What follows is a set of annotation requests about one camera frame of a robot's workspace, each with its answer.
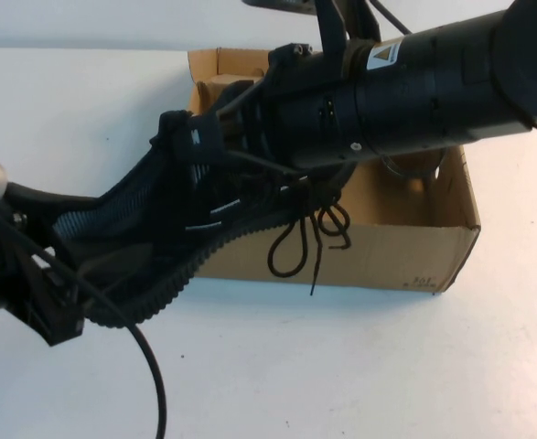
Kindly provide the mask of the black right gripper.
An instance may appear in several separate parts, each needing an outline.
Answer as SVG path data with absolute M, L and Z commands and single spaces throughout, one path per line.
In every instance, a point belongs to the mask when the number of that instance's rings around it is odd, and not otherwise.
M 263 79 L 229 84 L 201 116 L 222 126 L 225 154 L 271 171 L 338 167 L 333 95 L 339 50 L 291 43 L 272 50 Z

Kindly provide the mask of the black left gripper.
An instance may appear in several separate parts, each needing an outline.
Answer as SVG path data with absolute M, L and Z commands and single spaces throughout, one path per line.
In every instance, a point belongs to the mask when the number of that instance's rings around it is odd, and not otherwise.
M 95 207 L 98 198 L 43 192 L 9 183 L 0 201 L 0 310 L 5 310 L 39 334 L 49 346 L 82 334 L 84 315 L 78 288 L 52 269 L 34 261 L 38 255 L 25 244 L 41 240 L 32 216 L 58 217 Z

